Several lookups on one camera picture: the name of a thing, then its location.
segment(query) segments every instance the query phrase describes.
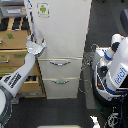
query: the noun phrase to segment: sticker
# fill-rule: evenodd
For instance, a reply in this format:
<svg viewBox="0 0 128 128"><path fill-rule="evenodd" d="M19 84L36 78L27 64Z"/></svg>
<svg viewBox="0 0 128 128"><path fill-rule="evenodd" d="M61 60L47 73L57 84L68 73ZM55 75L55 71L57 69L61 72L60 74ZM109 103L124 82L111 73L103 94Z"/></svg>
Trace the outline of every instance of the sticker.
<svg viewBox="0 0 128 128"><path fill-rule="evenodd" d="M13 68L8 68L8 69L10 69L10 70L11 70L11 69L13 69Z"/></svg>
<svg viewBox="0 0 128 128"><path fill-rule="evenodd" d="M9 39L13 39L14 38L11 33L7 34L7 36L8 36Z"/></svg>
<svg viewBox="0 0 128 128"><path fill-rule="evenodd" d="M6 56L5 55L1 55L1 58L5 58Z"/></svg>
<svg viewBox="0 0 128 128"><path fill-rule="evenodd" d="M25 58L26 53L13 54L14 58Z"/></svg>
<svg viewBox="0 0 128 128"><path fill-rule="evenodd" d="M39 3L37 8L39 17L49 17L49 5L47 3Z"/></svg>

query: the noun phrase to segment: white robot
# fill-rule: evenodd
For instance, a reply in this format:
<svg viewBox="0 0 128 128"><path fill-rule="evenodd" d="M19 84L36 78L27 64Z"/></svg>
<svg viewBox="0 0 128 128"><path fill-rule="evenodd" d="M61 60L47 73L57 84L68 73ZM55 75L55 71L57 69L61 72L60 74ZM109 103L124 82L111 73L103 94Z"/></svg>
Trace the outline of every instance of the white robot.
<svg viewBox="0 0 128 128"><path fill-rule="evenodd" d="M14 73L4 76L0 80L0 128L4 128L4 125L10 118L10 102L12 98L16 97L16 94L18 93L20 87L31 73L35 64L35 57L39 56L46 48L46 42L43 37L41 41L38 41L35 33L32 13L30 13L30 16L33 30L31 31L32 34L27 37L26 41L28 54L25 57L25 63Z"/></svg>
<svg viewBox="0 0 128 128"><path fill-rule="evenodd" d="M121 12L120 20L128 34L128 10ZM128 90L128 37L112 36L111 47L96 48L94 70L94 94L105 103L115 105Z"/></svg>

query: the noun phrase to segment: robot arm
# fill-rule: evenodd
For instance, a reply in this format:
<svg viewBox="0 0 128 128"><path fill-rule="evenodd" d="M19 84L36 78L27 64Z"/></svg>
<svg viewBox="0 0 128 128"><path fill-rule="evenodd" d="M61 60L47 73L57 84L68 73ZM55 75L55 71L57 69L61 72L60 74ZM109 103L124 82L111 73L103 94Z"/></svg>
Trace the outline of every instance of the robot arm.
<svg viewBox="0 0 128 128"><path fill-rule="evenodd" d="M4 76L0 81L0 87L5 88L13 97L15 97L20 87L33 69L34 64L35 56L28 53L25 57L25 64L13 74Z"/></svg>
<svg viewBox="0 0 128 128"><path fill-rule="evenodd" d="M20 87L27 79L35 64L35 56L28 53L25 64L11 75L4 76L0 81L0 128L11 115L11 99L16 96Z"/></svg>

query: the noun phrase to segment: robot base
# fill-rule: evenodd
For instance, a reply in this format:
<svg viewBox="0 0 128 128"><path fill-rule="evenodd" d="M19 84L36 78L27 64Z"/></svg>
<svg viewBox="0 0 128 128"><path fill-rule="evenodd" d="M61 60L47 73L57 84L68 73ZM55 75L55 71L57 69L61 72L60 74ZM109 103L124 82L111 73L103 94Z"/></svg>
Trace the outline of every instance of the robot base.
<svg viewBox="0 0 128 128"><path fill-rule="evenodd" d="M97 91L96 89L96 84L95 84L95 79L94 79L94 71L92 70L93 75L92 75L92 87L93 87L93 94L96 100L103 106L105 107L113 107L117 106L120 103L120 99L112 99L111 101L108 101L104 99Z"/></svg>

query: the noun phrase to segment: white panel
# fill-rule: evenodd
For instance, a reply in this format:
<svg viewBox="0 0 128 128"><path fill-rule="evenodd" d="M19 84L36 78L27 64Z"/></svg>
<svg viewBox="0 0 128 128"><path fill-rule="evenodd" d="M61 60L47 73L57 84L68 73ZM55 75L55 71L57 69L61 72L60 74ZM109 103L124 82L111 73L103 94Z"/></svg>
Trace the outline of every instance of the white panel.
<svg viewBox="0 0 128 128"><path fill-rule="evenodd" d="M39 17L38 3L49 5L48 18ZM40 39L43 34L47 43L47 49L41 58L82 56L88 31L91 0L33 0L31 4L37 37Z"/></svg>
<svg viewBox="0 0 128 128"><path fill-rule="evenodd" d="M43 78L67 78L67 77L80 77L82 59L78 60L50 60L38 61Z"/></svg>
<svg viewBox="0 0 128 128"><path fill-rule="evenodd" d="M65 84L52 81L43 80L47 99L77 98L79 79L71 79Z"/></svg>

